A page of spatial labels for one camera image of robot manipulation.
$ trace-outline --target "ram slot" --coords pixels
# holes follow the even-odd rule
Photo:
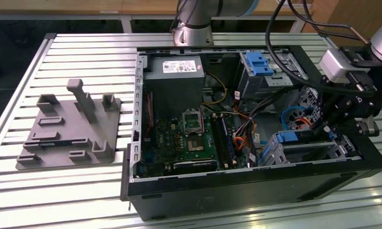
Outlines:
[[[219,117],[210,118],[212,136],[216,148],[216,155],[220,161],[220,167],[228,168],[232,165],[232,160],[228,154],[227,136],[223,130],[223,124]]]
[[[228,131],[227,131],[227,124],[224,121],[224,117],[220,118],[222,121],[222,126],[223,126],[223,132],[226,134],[226,141],[227,141],[227,152],[228,155],[231,157],[231,164],[236,164],[236,154],[235,154],[235,150],[234,150],[234,145],[232,145],[232,136],[230,135]]]

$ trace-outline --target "slotted metal worktable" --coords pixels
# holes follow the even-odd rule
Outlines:
[[[143,222],[120,202],[121,162],[129,143],[137,47],[172,46],[171,34],[59,34],[45,39],[0,119],[0,228],[382,228],[382,172],[317,201]],[[215,34],[216,45],[264,45],[263,34]],[[272,35],[274,45],[301,45],[317,63],[333,44],[315,34]],[[109,165],[52,171],[17,171],[40,94],[72,98],[65,85],[81,78],[92,98],[121,99],[117,152]],[[382,153],[382,112],[375,117]]]

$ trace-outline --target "white label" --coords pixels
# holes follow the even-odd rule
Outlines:
[[[255,138],[254,138],[255,143],[260,143],[260,135],[255,133]]]
[[[270,68],[279,68],[279,66],[276,64],[270,64],[268,67]]]
[[[119,13],[119,12],[113,10],[105,10],[105,11],[100,11],[100,13]]]
[[[195,61],[164,61],[164,73],[194,73],[196,72]]]
[[[248,159],[250,159],[252,162],[256,162],[256,156],[252,155],[251,153],[248,154]]]
[[[239,99],[240,99],[240,92],[235,91],[235,100],[239,100]]]

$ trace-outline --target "expansion slot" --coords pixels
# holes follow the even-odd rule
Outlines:
[[[228,168],[232,165],[232,158],[228,153],[227,133],[226,126],[223,125],[223,117],[210,117],[210,123],[212,128],[212,136],[216,147],[216,155],[219,158],[219,165],[222,168]]]

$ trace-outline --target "motherboard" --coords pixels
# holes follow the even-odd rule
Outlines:
[[[230,115],[207,116],[194,109],[178,118],[155,120],[143,140],[137,174],[160,177],[246,167],[232,144],[235,131]]]

